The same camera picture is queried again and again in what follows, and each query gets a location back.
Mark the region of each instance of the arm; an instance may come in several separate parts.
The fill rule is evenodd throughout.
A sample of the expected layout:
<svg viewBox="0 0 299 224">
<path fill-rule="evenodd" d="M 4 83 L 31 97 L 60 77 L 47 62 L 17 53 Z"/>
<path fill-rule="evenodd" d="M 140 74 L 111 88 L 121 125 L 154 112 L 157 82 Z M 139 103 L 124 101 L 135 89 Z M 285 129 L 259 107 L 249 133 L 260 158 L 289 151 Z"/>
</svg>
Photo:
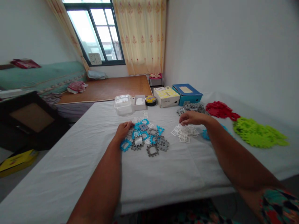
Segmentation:
<svg viewBox="0 0 299 224">
<path fill-rule="evenodd" d="M 120 144 L 131 125 L 131 121 L 119 125 L 67 223 L 112 222 L 121 186 Z"/>
<path fill-rule="evenodd" d="M 206 127 L 223 171 L 248 206 L 261 218 L 259 199 L 267 188 L 285 189 L 279 180 L 211 116 L 187 111 L 179 122 L 181 125 L 203 124 Z"/>
</svg>

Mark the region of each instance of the white tablecloth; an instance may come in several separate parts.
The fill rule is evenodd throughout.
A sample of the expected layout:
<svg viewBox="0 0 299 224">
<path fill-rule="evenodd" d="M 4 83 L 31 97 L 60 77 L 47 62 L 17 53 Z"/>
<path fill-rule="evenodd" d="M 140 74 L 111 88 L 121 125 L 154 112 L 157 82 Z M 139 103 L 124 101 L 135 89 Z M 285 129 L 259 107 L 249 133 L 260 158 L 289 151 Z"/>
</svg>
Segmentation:
<svg viewBox="0 0 299 224">
<path fill-rule="evenodd" d="M 229 118 L 218 119 L 278 179 L 299 173 L 298 131 L 223 94 L 205 94 L 202 103 L 215 100 L 226 103 L 241 116 L 254 118 L 288 136 L 290 146 L 252 148 L 233 132 Z M 0 204 L 0 223 L 67 221 L 119 123 L 143 116 L 139 111 L 127 117 L 117 116 L 113 103 L 95 103 L 58 141 Z M 199 136 L 187 144 L 170 133 L 178 124 L 178 108 L 148 107 L 148 120 L 165 128 L 163 136 L 170 147 L 154 158 L 148 157 L 145 148 L 122 153 L 121 201 L 116 214 L 234 191 L 210 142 Z M 196 128 L 199 132 L 204 129 L 203 126 Z"/>
</svg>

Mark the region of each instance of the plastic container lid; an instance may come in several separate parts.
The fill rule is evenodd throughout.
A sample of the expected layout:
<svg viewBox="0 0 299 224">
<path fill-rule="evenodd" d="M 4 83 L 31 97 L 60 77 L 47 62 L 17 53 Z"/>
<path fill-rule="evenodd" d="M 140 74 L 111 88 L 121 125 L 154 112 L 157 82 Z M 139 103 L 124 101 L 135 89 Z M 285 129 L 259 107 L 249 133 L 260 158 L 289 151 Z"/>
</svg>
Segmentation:
<svg viewBox="0 0 299 224">
<path fill-rule="evenodd" d="M 131 99 L 131 95 L 128 94 L 115 97 L 114 109 L 118 115 L 124 115 L 133 112 Z"/>
</svg>

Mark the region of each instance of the blue box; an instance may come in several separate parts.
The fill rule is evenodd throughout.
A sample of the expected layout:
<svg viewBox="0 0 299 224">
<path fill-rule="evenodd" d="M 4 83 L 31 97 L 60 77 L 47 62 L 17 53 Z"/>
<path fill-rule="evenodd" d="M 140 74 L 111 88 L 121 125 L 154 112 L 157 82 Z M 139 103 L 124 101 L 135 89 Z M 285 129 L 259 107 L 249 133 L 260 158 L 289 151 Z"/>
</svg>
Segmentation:
<svg viewBox="0 0 299 224">
<path fill-rule="evenodd" d="M 199 103 L 203 94 L 194 89 L 190 84 L 172 85 L 172 89 L 181 95 L 180 106 L 184 105 L 185 101 L 190 103 Z"/>
</svg>

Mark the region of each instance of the window pane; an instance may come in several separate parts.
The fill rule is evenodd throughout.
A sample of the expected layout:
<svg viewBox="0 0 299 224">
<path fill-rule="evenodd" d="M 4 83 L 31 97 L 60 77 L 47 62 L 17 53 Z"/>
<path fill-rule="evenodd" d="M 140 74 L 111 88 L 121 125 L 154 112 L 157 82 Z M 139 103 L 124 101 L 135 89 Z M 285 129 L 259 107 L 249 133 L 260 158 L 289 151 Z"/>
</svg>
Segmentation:
<svg viewBox="0 0 299 224">
<path fill-rule="evenodd" d="M 115 46 L 115 49 L 116 49 L 117 58 L 118 58 L 118 60 L 122 60 L 121 47 L 119 45 L 119 41 L 118 41 L 115 26 L 111 26 L 110 31 L 111 31 L 112 39 L 113 39 L 114 46 Z"/>
<path fill-rule="evenodd" d="M 91 14 L 93 15 L 93 20 L 96 25 L 107 25 L 104 10 L 92 9 Z"/>
<path fill-rule="evenodd" d="M 92 2 L 92 3 L 110 3 L 110 0 L 62 0 L 63 3 L 83 3 L 83 2 Z"/>
<path fill-rule="evenodd" d="M 113 44 L 112 44 L 112 41 L 111 41 L 111 37 L 110 37 L 108 27 L 107 26 L 98 26 L 97 31 L 99 33 L 101 42 L 103 44 L 104 51 L 105 51 L 106 56 L 107 56 L 107 60 L 108 61 L 116 60 L 114 47 L 113 47 Z"/>
<path fill-rule="evenodd" d="M 111 9 L 105 9 L 105 13 L 106 13 L 106 16 L 107 16 L 108 24 L 109 25 L 114 25 L 114 19 L 113 19 Z"/>
<path fill-rule="evenodd" d="M 88 12 L 68 11 L 68 14 L 87 56 L 89 53 L 99 53 L 101 60 L 105 61 Z"/>
</svg>

